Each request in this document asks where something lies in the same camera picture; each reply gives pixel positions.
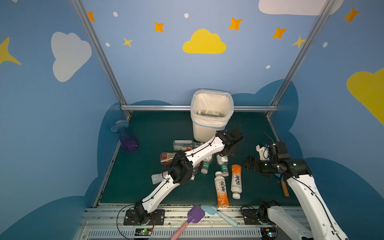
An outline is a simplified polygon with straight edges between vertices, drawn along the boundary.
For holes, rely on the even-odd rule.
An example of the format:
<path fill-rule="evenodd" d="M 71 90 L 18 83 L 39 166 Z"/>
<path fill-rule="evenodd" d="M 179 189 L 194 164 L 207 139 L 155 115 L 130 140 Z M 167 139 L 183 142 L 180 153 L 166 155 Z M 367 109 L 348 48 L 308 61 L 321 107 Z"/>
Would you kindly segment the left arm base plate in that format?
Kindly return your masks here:
<path fill-rule="evenodd" d="M 134 210 L 127 210 L 124 217 L 124 226 L 163 226 L 165 222 L 165 210 L 156 210 L 150 214 L 146 222 L 140 222 Z"/>

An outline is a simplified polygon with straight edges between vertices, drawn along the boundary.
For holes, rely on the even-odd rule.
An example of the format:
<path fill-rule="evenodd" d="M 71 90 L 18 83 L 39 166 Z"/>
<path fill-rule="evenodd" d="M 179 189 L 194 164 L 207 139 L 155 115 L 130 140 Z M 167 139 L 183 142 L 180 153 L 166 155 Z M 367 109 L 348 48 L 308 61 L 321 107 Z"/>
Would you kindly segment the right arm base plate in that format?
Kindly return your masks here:
<path fill-rule="evenodd" d="M 245 225 L 259 225 L 258 210 L 257 209 L 241 209 L 241 214 L 244 219 Z"/>

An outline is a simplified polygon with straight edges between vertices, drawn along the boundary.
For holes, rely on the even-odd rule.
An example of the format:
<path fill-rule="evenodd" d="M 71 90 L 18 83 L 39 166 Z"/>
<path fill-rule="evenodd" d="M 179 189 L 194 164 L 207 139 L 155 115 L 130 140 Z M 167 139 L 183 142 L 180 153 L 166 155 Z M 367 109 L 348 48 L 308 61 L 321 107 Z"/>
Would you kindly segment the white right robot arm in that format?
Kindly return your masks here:
<path fill-rule="evenodd" d="M 304 227 L 287 214 L 277 201 L 261 202 L 257 210 L 259 222 L 276 225 L 292 240 L 348 239 L 329 211 L 303 159 L 260 160 L 249 156 L 242 166 L 264 176 L 282 175 L 296 195 L 310 228 Z"/>

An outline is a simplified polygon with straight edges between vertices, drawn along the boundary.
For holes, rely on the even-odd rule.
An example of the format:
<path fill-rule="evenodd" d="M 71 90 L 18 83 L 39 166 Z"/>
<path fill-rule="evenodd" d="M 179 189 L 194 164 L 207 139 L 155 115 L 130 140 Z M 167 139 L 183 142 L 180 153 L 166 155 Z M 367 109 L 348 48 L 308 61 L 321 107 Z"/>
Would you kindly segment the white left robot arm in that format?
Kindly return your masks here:
<path fill-rule="evenodd" d="M 242 138 L 243 133 L 238 128 L 232 131 L 221 130 L 206 143 L 191 151 L 177 151 L 162 182 L 147 197 L 135 204 L 134 212 L 139 224 L 147 223 L 163 199 L 173 189 L 187 183 L 193 175 L 193 169 L 207 157 L 211 155 L 234 157 L 235 145 Z"/>

